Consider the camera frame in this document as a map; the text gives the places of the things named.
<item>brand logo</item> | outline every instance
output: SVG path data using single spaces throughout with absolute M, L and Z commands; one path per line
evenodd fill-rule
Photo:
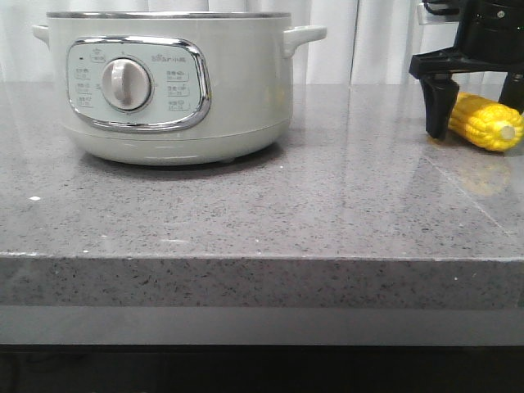
M 159 53 L 158 55 L 151 56 L 151 61 L 154 61 L 154 62 L 161 61 L 161 62 L 185 63 L 186 62 L 186 58 L 185 57 L 169 57 L 169 56 L 166 57 L 166 56 L 162 55 L 161 53 Z

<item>gray countertop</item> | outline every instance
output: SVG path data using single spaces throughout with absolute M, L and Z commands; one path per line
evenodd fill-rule
M 290 131 L 231 164 L 90 156 L 51 84 L 0 85 L 0 129 L 4 311 L 524 302 L 524 146 L 430 140 L 417 85 L 296 86 Z

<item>dial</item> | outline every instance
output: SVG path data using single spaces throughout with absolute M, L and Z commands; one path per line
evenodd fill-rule
M 110 61 L 102 71 L 102 94 L 115 108 L 135 111 L 151 95 L 151 79 L 136 61 L 121 58 Z

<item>yellow corn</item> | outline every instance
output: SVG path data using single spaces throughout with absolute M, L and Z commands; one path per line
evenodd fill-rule
M 516 146 L 524 134 L 518 111 L 469 93 L 459 93 L 449 128 L 469 142 L 490 151 Z

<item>electric hot pot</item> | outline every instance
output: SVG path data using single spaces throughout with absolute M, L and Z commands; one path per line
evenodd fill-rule
M 289 126 L 292 63 L 322 26 L 289 13 L 49 12 L 61 123 L 108 160 L 185 165 L 231 160 Z

